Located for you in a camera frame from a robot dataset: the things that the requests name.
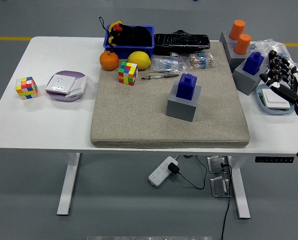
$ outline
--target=table leg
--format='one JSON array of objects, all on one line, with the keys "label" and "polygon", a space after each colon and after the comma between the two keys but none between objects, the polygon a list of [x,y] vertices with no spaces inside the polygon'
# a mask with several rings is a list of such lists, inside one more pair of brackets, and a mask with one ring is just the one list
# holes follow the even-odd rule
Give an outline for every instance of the table leg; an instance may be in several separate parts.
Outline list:
[{"label": "table leg", "polygon": [[75,185],[76,173],[78,169],[80,153],[69,153],[69,158],[66,160],[68,163],[67,172],[64,177],[61,197],[57,215],[67,216],[70,209],[70,202],[73,195]]},{"label": "table leg", "polygon": [[247,203],[243,179],[241,177],[240,167],[248,159],[246,156],[233,157],[228,156],[228,162],[232,167],[231,177],[234,190],[235,202],[237,204],[238,215],[240,219],[250,219],[249,207]]}]

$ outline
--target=white tabletop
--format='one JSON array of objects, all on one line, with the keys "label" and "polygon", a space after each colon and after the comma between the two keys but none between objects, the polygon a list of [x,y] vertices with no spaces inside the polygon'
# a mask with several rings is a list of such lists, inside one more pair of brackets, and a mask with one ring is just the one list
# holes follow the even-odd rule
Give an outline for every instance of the white tabletop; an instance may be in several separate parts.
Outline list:
[{"label": "white tabletop", "polygon": [[[34,37],[24,52],[0,100],[0,149],[73,153],[184,153],[249,156],[294,156],[298,152],[298,116],[270,115],[255,94],[238,92],[247,120],[250,143],[245,148],[123,149],[96,148],[90,142],[91,121],[100,76],[103,38]],[[76,101],[52,99],[45,88],[60,71],[88,76],[84,94]],[[21,100],[16,79],[33,77],[38,97]]]}]

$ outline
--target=lemon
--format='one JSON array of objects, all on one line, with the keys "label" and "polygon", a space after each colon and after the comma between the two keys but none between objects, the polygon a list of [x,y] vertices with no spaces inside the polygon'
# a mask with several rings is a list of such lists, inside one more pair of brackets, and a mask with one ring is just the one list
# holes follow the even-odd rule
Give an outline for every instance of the lemon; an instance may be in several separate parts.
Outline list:
[{"label": "lemon", "polygon": [[129,55],[128,63],[137,64],[139,70],[144,70],[150,66],[151,61],[144,51],[134,51]]}]

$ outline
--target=black pouch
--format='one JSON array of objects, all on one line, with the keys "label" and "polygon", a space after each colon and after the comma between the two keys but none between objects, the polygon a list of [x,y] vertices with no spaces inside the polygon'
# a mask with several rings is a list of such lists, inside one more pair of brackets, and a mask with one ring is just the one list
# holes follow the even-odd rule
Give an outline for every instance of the black pouch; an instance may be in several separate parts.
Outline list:
[{"label": "black pouch", "polygon": [[209,37],[205,34],[189,34],[178,30],[171,34],[157,33],[154,35],[153,53],[155,55],[192,54],[209,48]]}]

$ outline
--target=robotic arm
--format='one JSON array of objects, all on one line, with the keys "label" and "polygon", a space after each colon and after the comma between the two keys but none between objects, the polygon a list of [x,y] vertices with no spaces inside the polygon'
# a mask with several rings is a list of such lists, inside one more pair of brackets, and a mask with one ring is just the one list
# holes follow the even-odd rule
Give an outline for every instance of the robotic arm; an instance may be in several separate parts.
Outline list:
[{"label": "robotic arm", "polygon": [[[260,74],[261,80],[278,96],[294,104],[295,113],[298,115],[298,69],[277,52],[269,53],[269,71]],[[284,81],[290,88],[281,84]]]}]

